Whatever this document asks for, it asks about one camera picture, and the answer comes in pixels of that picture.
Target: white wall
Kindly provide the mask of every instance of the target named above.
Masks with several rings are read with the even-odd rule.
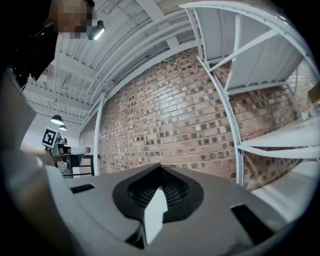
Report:
[[[50,117],[36,114],[35,118],[33,119],[29,129],[27,130],[26,134],[24,135],[22,144],[28,144],[33,146],[35,149],[44,149],[45,146],[41,144],[41,141],[44,137],[46,127],[50,127],[60,132],[61,137],[67,139],[68,146],[79,146],[79,138],[80,138],[80,131],[79,131],[79,124],[65,122],[65,126],[67,130],[60,130],[59,125],[55,124],[50,121]],[[78,167],[73,168],[74,174],[79,174],[80,170]]]

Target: white ceiling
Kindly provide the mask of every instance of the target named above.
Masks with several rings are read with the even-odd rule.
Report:
[[[57,104],[53,104],[56,60],[37,82],[30,79],[25,87],[26,100],[36,112],[51,116],[58,109],[64,120],[81,124],[102,92],[112,91],[110,98],[149,63],[165,59],[164,52],[174,54],[193,45],[188,16],[179,7],[190,0],[94,2],[97,20],[103,21],[106,31],[92,41],[63,37],[56,69]]]

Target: brick wall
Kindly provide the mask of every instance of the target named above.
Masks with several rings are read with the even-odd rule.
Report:
[[[235,180],[232,134],[219,95],[190,49],[158,63],[133,79],[104,106],[99,131],[100,171],[124,171],[142,164],[174,164]],[[227,64],[216,71],[221,84]],[[308,65],[298,68],[297,98],[306,108],[308,83],[314,81]],[[296,73],[288,79],[295,84]],[[295,120],[289,91],[274,87],[237,94],[230,103],[242,140],[271,132]],[[95,118],[80,135],[80,144],[92,146]],[[246,153],[245,186],[263,186],[298,163]]]

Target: spotlight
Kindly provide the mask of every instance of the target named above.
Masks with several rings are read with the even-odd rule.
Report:
[[[62,130],[62,131],[66,131],[67,127],[65,125],[60,125],[59,129]]]
[[[55,123],[57,125],[63,125],[64,124],[64,121],[62,120],[62,117],[60,115],[58,115],[58,114],[54,115],[51,118],[51,122]]]
[[[104,27],[104,22],[102,20],[99,20],[88,33],[88,39],[90,41],[93,39],[97,40],[105,30],[106,28]]]

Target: ceiling light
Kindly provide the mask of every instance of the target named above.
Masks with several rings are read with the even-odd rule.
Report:
[[[58,114],[54,115],[51,118],[51,122],[55,123],[57,125],[63,125],[64,124],[64,121],[62,120],[62,117],[60,115],[58,115]]]
[[[59,129],[62,130],[62,131],[66,131],[67,127],[65,125],[60,125]]]
[[[90,41],[93,39],[97,40],[105,30],[106,28],[104,27],[104,22],[102,20],[99,20],[88,33],[88,39]]]

